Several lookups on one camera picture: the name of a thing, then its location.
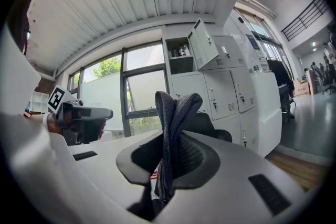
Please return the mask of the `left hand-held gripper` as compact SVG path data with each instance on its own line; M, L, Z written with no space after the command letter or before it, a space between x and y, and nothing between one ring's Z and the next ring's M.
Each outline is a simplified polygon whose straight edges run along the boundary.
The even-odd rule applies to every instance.
M112 110L84 106L82 100L60 86L55 86L47 106L56 116L67 144L89 144L101 139L105 121L113 118Z

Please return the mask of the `white cubby shelf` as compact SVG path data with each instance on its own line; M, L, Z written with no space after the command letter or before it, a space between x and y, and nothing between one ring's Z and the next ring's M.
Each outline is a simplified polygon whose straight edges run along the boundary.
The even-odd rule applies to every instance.
M44 114L48 112L49 94L34 91L28 102L28 109L33 113Z

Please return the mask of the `grey metal locker cabinet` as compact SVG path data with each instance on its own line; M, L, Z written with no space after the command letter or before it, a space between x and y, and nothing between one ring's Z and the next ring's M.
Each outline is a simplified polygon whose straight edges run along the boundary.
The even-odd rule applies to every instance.
M198 20L168 25L163 33L168 85L172 97L198 93L200 113L232 142L258 148L258 101L246 55L235 31Z

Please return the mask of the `black office chair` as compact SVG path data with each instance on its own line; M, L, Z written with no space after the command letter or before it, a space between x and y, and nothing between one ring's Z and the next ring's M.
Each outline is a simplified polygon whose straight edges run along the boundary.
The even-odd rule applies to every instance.
M209 115L206 113L196 113L183 130L232 142L231 134L227 130L215 129Z

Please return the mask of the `cardboard boxes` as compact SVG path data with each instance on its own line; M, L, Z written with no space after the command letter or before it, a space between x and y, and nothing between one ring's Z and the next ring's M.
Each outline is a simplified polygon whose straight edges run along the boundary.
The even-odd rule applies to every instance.
M295 88L295 96L310 95L310 86L306 81L294 80L293 85Z

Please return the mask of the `white box cabinet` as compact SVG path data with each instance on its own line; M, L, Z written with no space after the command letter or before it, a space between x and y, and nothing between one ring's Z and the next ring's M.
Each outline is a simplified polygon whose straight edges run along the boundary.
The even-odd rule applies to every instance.
M266 157L280 143L282 112L274 73L251 76L252 109L240 114L241 145Z

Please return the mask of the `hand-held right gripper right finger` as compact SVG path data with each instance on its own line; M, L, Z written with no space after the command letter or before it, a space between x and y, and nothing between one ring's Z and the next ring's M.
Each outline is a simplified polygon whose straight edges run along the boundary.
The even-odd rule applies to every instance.
M246 147L189 131L182 138L204 159L174 180L157 224L289 224L312 201L312 193Z

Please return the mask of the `grey cloth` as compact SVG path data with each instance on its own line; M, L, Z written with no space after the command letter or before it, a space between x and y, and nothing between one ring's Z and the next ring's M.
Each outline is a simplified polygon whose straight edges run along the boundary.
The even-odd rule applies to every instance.
M155 105L163 132L163 156L158 165L156 186L159 201L166 205L173 197L173 180L189 173L201 163L200 151L181 137L184 128L197 114L203 99L192 93L176 100L163 91L155 93Z

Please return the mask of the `black balcony railing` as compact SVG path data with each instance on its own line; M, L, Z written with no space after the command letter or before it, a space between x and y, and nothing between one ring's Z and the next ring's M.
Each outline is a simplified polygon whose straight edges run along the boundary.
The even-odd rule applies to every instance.
M312 0L312 2L285 28L281 30L287 41L293 40L300 33L310 27L317 19L329 9L326 0Z

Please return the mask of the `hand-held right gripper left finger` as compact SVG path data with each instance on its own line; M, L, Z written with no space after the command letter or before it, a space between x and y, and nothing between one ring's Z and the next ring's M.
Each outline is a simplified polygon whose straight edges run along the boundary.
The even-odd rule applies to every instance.
M87 181L80 192L92 209L150 209L151 176L162 137L159 131L110 141L70 146L76 167Z

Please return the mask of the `person's left forearm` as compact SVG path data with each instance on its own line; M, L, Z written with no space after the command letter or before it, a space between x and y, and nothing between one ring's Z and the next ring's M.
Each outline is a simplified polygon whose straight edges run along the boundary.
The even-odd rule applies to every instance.
M32 114L28 119L43 125L44 115L43 114Z

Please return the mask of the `person's left hand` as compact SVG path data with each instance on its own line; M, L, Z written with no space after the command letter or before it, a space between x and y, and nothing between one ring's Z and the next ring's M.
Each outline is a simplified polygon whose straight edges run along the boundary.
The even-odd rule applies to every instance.
M52 113L48 115L47 127L50 133L56 133L62 135L62 129L59 127L56 116Z

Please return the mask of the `wooden step platform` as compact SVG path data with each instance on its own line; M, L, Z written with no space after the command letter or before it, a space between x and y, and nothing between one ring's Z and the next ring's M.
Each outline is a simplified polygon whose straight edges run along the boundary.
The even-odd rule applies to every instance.
M305 192L320 186L328 173L328 167L302 161L286 154L272 151L265 159L285 171Z

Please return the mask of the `black window frame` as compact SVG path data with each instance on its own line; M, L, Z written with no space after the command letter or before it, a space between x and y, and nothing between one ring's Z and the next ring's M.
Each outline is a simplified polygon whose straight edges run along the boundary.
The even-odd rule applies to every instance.
M122 49L80 68L69 77L67 88L85 106L113 111L104 127L105 140L158 131L154 95L168 90L163 45Z

